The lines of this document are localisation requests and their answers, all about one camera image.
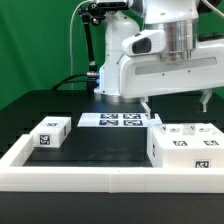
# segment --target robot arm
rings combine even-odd
[[[145,21],[143,31],[120,41],[114,64],[108,64],[111,58],[106,58],[96,92],[142,98],[224,86],[224,41],[198,42],[199,3],[200,0],[96,0],[98,7],[107,10],[128,6]],[[113,27],[113,19],[108,25]],[[124,26],[114,29],[106,41],[124,32]],[[107,66],[116,68],[113,74]]]

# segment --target white block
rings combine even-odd
[[[31,131],[34,147],[59,148],[70,131],[70,117],[46,117]]]
[[[224,167],[224,135],[212,124],[148,127],[147,154],[153,167]]]

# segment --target green wall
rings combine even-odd
[[[80,0],[0,0],[0,109],[30,90],[50,89],[70,75],[69,25]],[[224,2],[219,7],[224,11]],[[88,70],[81,19],[74,24],[75,73]],[[224,21],[201,16],[200,33],[223,32]],[[104,27],[92,28],[96,61],[104,61]]]

